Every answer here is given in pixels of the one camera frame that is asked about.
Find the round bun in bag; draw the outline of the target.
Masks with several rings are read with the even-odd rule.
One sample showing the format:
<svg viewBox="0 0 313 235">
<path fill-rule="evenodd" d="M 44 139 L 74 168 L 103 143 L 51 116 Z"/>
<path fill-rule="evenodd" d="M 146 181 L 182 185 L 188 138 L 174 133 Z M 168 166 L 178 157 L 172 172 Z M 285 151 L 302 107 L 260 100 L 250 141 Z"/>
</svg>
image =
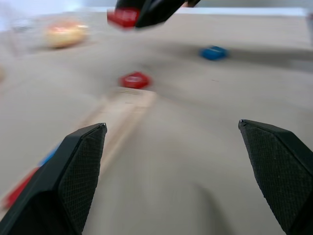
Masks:
<svg viewBox="0 0 313 235">
<path fill-rule="evenodd" d="M 51 48 L 66 48 L 83 42 L 89 27 L 77 21 L 59 21 L 45 30 L 46 44 Z"/>
</svg>

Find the red letter r block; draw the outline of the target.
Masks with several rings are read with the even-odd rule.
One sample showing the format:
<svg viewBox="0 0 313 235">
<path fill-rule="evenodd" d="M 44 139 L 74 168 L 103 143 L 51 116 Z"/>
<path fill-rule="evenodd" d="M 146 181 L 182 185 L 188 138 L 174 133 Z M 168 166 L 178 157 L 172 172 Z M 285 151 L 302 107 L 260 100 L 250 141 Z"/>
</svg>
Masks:
<svg viewBox="0 0 313 235">
<path fill-rule="evenodd" d="M 26 187 L 26 185 L 38 169 L 39 167 L 35 167 L 34 169 L 32 169 L 16 184 L 14 184 L 12 189 L 4 194 L 4 196 L 0 199 L 0 207 L 2 209 L 9 209 L 14 204 L 20 193 L 23 191 L 23 189 Z"/>
</svg>

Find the red letter o block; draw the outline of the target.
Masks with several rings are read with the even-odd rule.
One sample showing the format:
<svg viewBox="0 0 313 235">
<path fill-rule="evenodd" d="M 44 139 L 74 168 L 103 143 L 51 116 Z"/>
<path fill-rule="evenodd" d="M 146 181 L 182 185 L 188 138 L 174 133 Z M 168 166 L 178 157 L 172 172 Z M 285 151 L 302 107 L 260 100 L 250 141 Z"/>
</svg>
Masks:
<svg viewBox="0 0 313 235">
<path fill-rule="evenodd" d="M 132 72 L 120 78 L 120 86 L 131 89 L 144 89 L 151 84 L 149 76 L 139 71 Z"/>
</svg>

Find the row of letter tiles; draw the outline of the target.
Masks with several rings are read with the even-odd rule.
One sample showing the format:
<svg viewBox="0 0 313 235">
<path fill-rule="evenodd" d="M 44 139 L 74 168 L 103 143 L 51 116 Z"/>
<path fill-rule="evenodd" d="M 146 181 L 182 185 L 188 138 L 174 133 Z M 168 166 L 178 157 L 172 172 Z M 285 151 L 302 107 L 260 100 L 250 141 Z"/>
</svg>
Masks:
<svg viewBox="0 0 313 235">
<path fill-rule="evenodd" d="M 157 94 L 110 87 L 103 94 L 56 85 L 0 89 L 0 199 L 70 133 L 105 123 L 104 172 Z"/>
</svg>

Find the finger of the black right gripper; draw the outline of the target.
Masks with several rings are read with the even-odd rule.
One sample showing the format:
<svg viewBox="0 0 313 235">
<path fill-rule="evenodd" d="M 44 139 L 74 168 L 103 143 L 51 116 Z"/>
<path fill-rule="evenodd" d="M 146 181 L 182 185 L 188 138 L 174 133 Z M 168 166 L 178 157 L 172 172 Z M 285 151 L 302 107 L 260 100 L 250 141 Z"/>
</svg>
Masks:
<svg viewBox="0 0 313 235">
<path fill-rule="evenodd" d="M 141 9 L 144 5 L 144 0 L 117 0 L 116 9 Z"/>
<path fill-rule="evenodd" d="M 167 21 L 186 0 L 145 0 L 135 28 L 151 27 Z"/>
</svg>

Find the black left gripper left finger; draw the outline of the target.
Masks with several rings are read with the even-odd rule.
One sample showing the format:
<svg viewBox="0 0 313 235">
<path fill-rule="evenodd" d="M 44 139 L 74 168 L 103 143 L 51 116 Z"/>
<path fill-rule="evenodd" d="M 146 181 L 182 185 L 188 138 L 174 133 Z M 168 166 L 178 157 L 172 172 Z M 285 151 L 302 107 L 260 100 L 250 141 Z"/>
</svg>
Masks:
<svg viewBox="0 0 313 235">
<path fill-rule="evenodd" d="M 67 135 L 0 221 L 0 235 L 82 235 L 106 133 L 97 123 Z"/>
</svg>

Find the bun in plastic bag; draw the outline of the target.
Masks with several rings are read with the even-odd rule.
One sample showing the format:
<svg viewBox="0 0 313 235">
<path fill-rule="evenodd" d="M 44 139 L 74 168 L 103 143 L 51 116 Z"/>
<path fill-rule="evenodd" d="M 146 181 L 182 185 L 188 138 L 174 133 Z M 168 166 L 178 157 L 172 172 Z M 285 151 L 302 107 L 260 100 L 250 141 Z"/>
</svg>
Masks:
<svg viewBox="0 0 313 235">
<path fill-rule="evenodd" d="M 0 2 L 0 23 L 3 26 L 3 30 L 0 31 L 0 43 L 16 57 L 41 50 L 59 49 L 49 47 L 45 41 L 46 28 L 59 21 L 77 21 L 89 27 L 85 21 L 83 11 L 27 15 L 19 12 L 7 3 Z M 90 27 L 87 38 L 79 44 L 84 43 L 89 37 Z"/>
</svg>

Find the blue letter o block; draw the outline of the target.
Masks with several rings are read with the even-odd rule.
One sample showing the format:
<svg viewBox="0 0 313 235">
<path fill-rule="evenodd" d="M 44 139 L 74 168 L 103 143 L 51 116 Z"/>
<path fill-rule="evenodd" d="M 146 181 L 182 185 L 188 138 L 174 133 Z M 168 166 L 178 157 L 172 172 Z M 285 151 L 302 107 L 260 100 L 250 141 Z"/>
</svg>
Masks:
<svg viewBox="0 0 313 235">
<path fill-rule="evenodd" d="M 49 153 L 38 163 L 38 167 L 43 166 L 46 162 L 48 162 L 55 154 L 57 149 L 59 148 L 60 144 L 55 146 Z"/>
</svg>

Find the blue letter t block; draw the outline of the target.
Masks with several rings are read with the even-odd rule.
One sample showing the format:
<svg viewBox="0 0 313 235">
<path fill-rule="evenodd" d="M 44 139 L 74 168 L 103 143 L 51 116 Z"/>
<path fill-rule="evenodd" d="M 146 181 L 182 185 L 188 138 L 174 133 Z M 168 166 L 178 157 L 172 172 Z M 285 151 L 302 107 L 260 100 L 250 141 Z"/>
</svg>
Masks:
<svg viewBox="0 0 313 235">
<path fill-rule="evenodd" d="M 211 61 L 217 61 L 226 58 L 229 55 L 227 49 L 218 46 L 210 46 L 200 50 L 200 56 Z"/>
</svg>

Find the red letter b block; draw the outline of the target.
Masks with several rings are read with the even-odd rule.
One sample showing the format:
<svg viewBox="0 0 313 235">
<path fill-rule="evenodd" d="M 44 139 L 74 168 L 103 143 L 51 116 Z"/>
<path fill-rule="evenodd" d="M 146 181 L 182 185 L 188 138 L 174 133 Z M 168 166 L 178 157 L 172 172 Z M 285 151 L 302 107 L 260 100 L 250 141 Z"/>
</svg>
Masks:
<svg viewBox="0 0 313 235">
<path fill-rule="evenodd" d="M 107 12 L 107 22 L 121 29 L 133 29 L 140 15 L 135 8 L 116 8 Z"/>
</svg>

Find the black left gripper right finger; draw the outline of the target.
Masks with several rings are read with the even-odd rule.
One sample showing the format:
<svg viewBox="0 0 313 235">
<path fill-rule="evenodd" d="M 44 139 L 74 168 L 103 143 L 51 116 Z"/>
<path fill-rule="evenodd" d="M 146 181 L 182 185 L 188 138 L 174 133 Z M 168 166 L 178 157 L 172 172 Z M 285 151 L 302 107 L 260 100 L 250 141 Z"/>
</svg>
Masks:
<svg viewBox="0 0 313 235">
<path fill-rule="evenodd" d="M 293 132 L 242 119 L 256 182 L 286 235 L 313 235 L 313 151 Z"/>
</svg>

